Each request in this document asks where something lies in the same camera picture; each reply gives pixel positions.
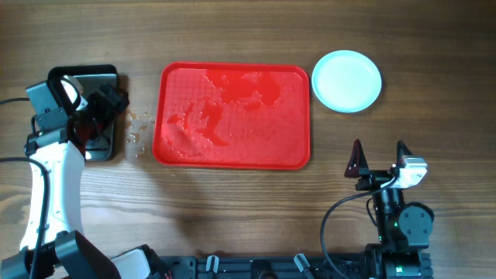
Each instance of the wood grain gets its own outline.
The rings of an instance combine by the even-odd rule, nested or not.
[[[105,254],[143,243],[163,255],[319,254],[321,217],[354,193],[343,177],[353,141],[362,139],[373,168],[386,168],[403,139],[429,162],[425,182],[405,198],[436,213],[429,248],[436,278],[496,274],[494,1],[3,2],[0,99],[24,97],[26,86],[60,65],[111,63],[126,76],[131,106],[119,154],[88,163],[81,180],[85,234]],[[311,73],[320,57],[341,49],[370,57],[384,89],[352,115],[312,96],[304,169],[183,169],[151,156],[160,72],[170,62],[296,64]],[[32,114],[28,103],[0,108],[0,157],[23,155]],[[126,142],[130,133],[139,133],[138,143]],[[0,165],[0,258],[18,252],[29,173],[24,164]],[[364,202],[334,214],[331,250],[376,241]]]

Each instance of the wooden table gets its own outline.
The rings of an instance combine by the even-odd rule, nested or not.
[[[105,254],[143,243],[161,255],[320,254],[329,206],[354,194],[343,177],[356,138],[372,168],[403,139],[429,162],[405,199],[436,213],[436,278],[496,274],[496,5],[471,1],[3,0],[0,99],[60,65],[117,66],[131,106],[118,155],[81,179],[86,236]],[[160,72],[176,60],[295,64],[308,73],[333,50],[356,50],[381,70],[364,112],[332,112],[312,96],[312,158],[300,171],[165,167],[150,153]],[[23,156],[33,110],[0,107],[0,157]],[[134,143],[131,133],[139,133]],[[0,166],[0,258],[18,252],[31,195],[27,164]],[[365,199],[328,224],[331,251],[377,242]]]

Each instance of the round plate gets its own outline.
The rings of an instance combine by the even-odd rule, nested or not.
[[[337,112],[359,112],[372,105],[381,92],[381,74],[361,53],[338,50],[315,65],[312,87],[317,98]]]

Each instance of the wire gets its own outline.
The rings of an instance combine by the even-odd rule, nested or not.
[[[369,215],[370,220],[372,221],[374,226],[377,226],[377,223],[375,222],[374,217],[372,216],[372,213],[370,213],[370,208],[369,208],[369,203],[370,203],[370,201],[372,201],[372,199],[374,199],[374,198],[367,199],[367,203],[365,204],[365,207],[367,208],[367,214]]]
[[[50,198],[50,178],[48,176],[48,170],[43,166],[40,162],[35,161],[30,158],[25,157],[9,157],[9,158],[0,158],[0,163],[5,162],[28,162],[31,164],[35,164],[40,168],[41,174],[43,175],[43,202],[41,204],[41,216],[40,216],[40,227],[38,227],[38,239],[36,240],[36,247],[34,250],[33,263],[31,265],[31,271],[29,272],[29,279],[36,278],[36,273],[38,271],[38,261],[40,258],[40,247],[43,242],[45,236],[45,229],[47,223],[47,212],[48,212],[48,202]]]
[[[320,245],[322,247],[322,252],[324,253],[325,258],[327,259],[327,261],[329,262],[329,265],[333,268],[333,270],[335,270],[344,279],[349,279],[349,278],[346,275],[344,275],[341,272],[341,270],[339,270],[337,268],[336,265],[334,265],[334,263],[331,260],[331,256],[327,252],[326,242],[324,240],[324,236],[325,236],[324,232],[326,230],[326,224],[325,223],[327,222],[327,219],[329,218],[329,216],[331,215],[331,213],[334,211],[334,209],[336,209],[341,204],[343,204],[343,203],[345,203],[347,201],[354,200],[355,198],[362,198],[362,197],[365,197],[365,196],[368,196],[368,195],[374,195],[374,194],[380,193],[380,192],[382,192],[382,191],[390,188],[391,186],[393,186],[393,184],[397,180],[398,180],[398,176],[395,175],[394,178],[393,178],[393,180],[390,181],[388,185],[386,185],[386,186],[384,186],[384,187],[382,187],[380,189],[377,189],[375,191],[368,191],[368,192],[365,192],[365,193],[360,193],[360,194],[349,196],[348,198],[344,198],[341,201],[338,201],[337,203],[335,203],[333,206],[331,206],[331,208],[329,208],[329,210],[327,211],[327,213],[324,215],[324,219],[322,220],[322,224],[320,225]]]
[[[10,98],[6,100],[1,100],[0,105],[10,103],[10,102],[17,102],[17,101],[29,101],[29,98]]]

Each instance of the red rectangular tray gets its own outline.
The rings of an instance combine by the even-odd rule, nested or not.
[[[300,67],[174,62],[162,73],[153,155],[167,165],[296,170],[310,157]]]

